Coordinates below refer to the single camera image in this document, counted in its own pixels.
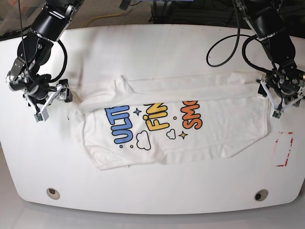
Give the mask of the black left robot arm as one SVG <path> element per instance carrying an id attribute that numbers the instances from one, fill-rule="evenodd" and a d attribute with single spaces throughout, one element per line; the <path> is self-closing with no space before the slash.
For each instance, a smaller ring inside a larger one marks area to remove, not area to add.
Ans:
<path id="1" fill-rule="evenodd" d="M 273 69 L 266 70 L 249 60 L 246 62 L 252 68 L 266 73 L 267 88 L 273 88 L 286 105 L 298 104 L 304 97 L 301 89 L 305 84 L 305 73 L 297 68 L 295 46 L 280 16 L 283 1 L 237 0 L 235 3 L 242 18 L 255 33 L 243 44 L 242 55 L 246 56 L 246 47 L 250 41 L 260 41 Z"/>

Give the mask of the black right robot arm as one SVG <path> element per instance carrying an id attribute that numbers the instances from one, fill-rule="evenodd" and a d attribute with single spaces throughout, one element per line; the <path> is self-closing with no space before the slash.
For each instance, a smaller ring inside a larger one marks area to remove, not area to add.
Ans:
<path id="1" fill-rule="evenodd" d="M 48 0 L 29 27 L 27 35 L 21 36 L 17 58 L 6 77 L 12 91 L 23 91 L 34 105 L 44 104 L 48 94 L 57 89 L 51 83 L 60 82 L 66 93 L 65 102 L 72 101 L 68 81 L 63 76 L 68 62 L 68 54 L 60 40 L 61 35 L 71 23 L 82 6 L 82 0 Z M 60 73 L 52 78 L 49 74 L 39 75 L 38 71 L 51 56 L 51 49 L 57 42 L 62 48 L 64 61 Z"/>

